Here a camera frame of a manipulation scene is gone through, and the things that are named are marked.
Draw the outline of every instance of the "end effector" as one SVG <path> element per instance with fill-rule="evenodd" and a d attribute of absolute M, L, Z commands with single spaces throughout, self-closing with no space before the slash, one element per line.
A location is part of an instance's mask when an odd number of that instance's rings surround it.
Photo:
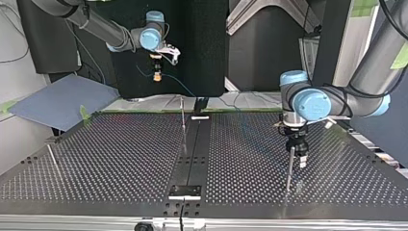
<path fill-rule="evenodd" d="M 279 126 L 288 137 L 286 149 L 294 147 L 294 155 L 300 157 L 300 167 L 306 167 L 309 123 L 329 116 L 380 116 L 391 101 L 389 94 L 374 98 L 353 93 L 350 87 L 313 87 L 306 72 L 300 70 L 283 73 L 280 87 L 283 114 Z"/>
<path fill-rule="evenodd" d="M 168 54 L 172 56 L 171 64 L 178 64 L 178 57 L 180 51 L 171 44 L 167 44 L 165 39 L 168 34 L 166 31 L 165 15 L 161 12 L 151 11 L 146 14 L 146 26 L 143 28 L 136 28 L 129 32 L 123 28 L 124 35 L 128 37 L 129 42 L 124 42 L 119 47 L 111 46 L 107 43 L 108 48 L 113 52 L 120 52 L 125 50 L 136 50 L 144 48 L 148 51 L 155 52 L 161 55 Z"/>

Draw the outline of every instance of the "metal rod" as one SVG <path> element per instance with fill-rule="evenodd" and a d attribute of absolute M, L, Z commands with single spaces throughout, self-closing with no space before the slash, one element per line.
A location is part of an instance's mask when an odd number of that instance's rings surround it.
<path fill-rule="evenodd" d="M 292 182 L 292 175 L 293 175 L 293 159 L 294 159 L 294 147 L 291 147 L 291 153 L 289 157 L 288 181 L 286 183 L 287 192 L 291 190 L 291 182 Z"/>
<path fill-rule="evenodd" d="M 180 108 L 181 108 L 181 119 L 183 131 L 186 132 L 186 119 L 184 118 L 184 99 L 183 96 L 180 96 Z"/>
<path fill-rule="evenodd" d="M 48 144 L 47 144 L 47 148 L 48 148 L 48 152 L 49 152 L 50 155 L 51 155 L 52 162 L 54 163 L 54 165 L 56 165 L 56 164 L 57 164 L 57 160 L 55 159 L 54 152 L 52 151 L 51 144 L 48 143 Z"/>

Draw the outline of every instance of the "white object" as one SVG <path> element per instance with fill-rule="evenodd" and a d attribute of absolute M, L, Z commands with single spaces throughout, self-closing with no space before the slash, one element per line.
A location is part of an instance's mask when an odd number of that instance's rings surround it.
<path fill-rule="evenodd" d="M 178 64 L 178 57 L 181 55 L 181 52 L 177 47 L 172 46 L 171 44 L 165 44 L 165 46 L 161 49 L 156 49 L 155 52 L 160 53 L 160 54 L 169 54 L 172 55 L 173 58 L 171 61 L 169 61 L 172 65 L 177 65 Z"/>

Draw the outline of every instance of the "white wall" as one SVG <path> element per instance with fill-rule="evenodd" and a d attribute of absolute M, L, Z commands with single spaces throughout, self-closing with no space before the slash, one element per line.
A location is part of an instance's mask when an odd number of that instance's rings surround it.
<path fill-rule="evenodd" d="M 17 10 L 15 0 L 0 1 Z M 19 19 L 9 10 L 4 11 L 22 31 Z M 25 38 L 0 13 L 0 61 L 18 58 L 25 53 L 26 48 Z M 30 54 L 20 61 L 0 64 L 0 104 L 44 88 L 45 77 L 36 74 Z M 39 150 L 50 136 L 52 133 L 48 127 L 0 113 L 0 174 Z"/>

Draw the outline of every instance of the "black cable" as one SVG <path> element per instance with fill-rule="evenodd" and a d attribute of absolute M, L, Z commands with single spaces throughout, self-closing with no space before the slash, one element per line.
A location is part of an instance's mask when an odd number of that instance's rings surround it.
<path fill-rule="evenodd" d="M 99 80 L 97 80 L 99 83 L 103 83 L 103 79 L 102 76 L 100 75 L 99 71 L 97 71 L 95 68 L 93 68 L 93 66 L 91 66 L 90 64 L 87 64 L 86 62 L 82 61 L 82 63 L 84 64 L 84 67 L 89 70 L 89 68 L 97 74 L 97 76 L 99 77 Z"/>
<path fill-rule="evenodd" d="M 404 37 L 405 39 L 408 40 L 408 34 L 406 32 L 404 32 L 404 31 L 402 31 L 402 29 L 396 24 L 396 22 L 395 22 L 393 16 L 391 15 L 390 10 L 388 9 L 387 4 L 385 3 L 385 1 L 384 0 L 379 0 L 379 1 L 380 1 L 381 9 L 383 10 L 383 12 L 384 12 L 385 16 L 387 17 L 388 21 L 390 22 L 390 24 L 394 27 L 394 29 L 396 31 L 399 32 L 399 34 L 402 37 Z"/>
<path fill-rule="evenodd" d="M 309 80 L 310 85 L 312 85 L 312 80 L 309 76 L 309 67 L 307 64 L 307 58 L 306 58 L 306 49 L 305 49 L 305 37 L 306 37 L 306 22 L 307 22 L 307 16 L 309 14 L 309 9 L 310 6 L 307 6 L 307 10 L 306 10 L 306 15 L 305 15 L 305 20 L 303 22 L 303 36 L 302 36 L 302 52 L 303 52 L 303 62 L 305 64 L 305 69 L 306 69 L 306 74 L 307 74 L 307 79 Z"/>
<path fill-rule="evenodd" d="M 360 91 L 360 90 L 357 90 L 357 89 L 354 88 L 352 85 L 348 85 L 352 90 L 354 90 L 355 92 L 358 93 L 358 94 L 355 94 L 355 93 L 353 93 L 353 92 L 349 92 L 349 94 L 352 94 L 352 95 L 357 96 L 357 97 L 362 97 L 362 98 L 382 98 L 382 97 L 384 97 L 384 96 L 386 96 L 386 95 L 388 95 L 388 94 L 391 94 L 391 93 L 394 92 L 394 90 L 396 90 L 396 89 L 398 88 L 398 86 L 401 84 L 401 82 L 402 82 L 402 80 L 403 80 L 403 78 L 404 78 L 404 76 L 405 76 L 405 73 L 407 72 L 407 67 L 408 67 L 408 65 L 406 65 L 406 66 L 403 68 L 401 74 L 399 75 L 398 80 L 395 82 L 395 84 L 393 85 L 393 87 L 392 87 L 390 90 L 388 90 L 387 92 L 385 92 L 385 93 L 382 93 L 382 94 L 369 94 L 369 93 L 365 93 L 365 92 L 362 92 L 362 91 Z"/>
<path fill-rule="evenodd" d="M 328 89 L 328 88 L 318 87 L 317 89 L 318 89 L 318 90 L 327 91 L 327 92 L 333 94 L 334 96 L 336 96 L 340 101 L 342 101 L 343 106 L 346 106 L 346 107 L 347 107 L 348 111 L 350 112 L 350 115 L 349 115 L 349 116 L 350 116 L 350 117 L 353 117 L 353 116 L 354 116 L 353 110 L 351 110 L 350 105 L 348 105 L 347 101 L 346 101 L 345 99 L 343 99 L 341 96 L 339 96 L 337 93 L 335 93 L 334 91 L 332 91 L 331 89 Z"/>
<path fill-rule="evenodd" d="M 180 221 L 180 231 L 184 231 L 184 224 L 183 224 L 183 213 L 184 213 L 184 203 L 186 200 L 183 200 L 183 205 L 181 206 L 181 211 L 180 211 L 180 217 L 179 217 L 179 221 Z"/>

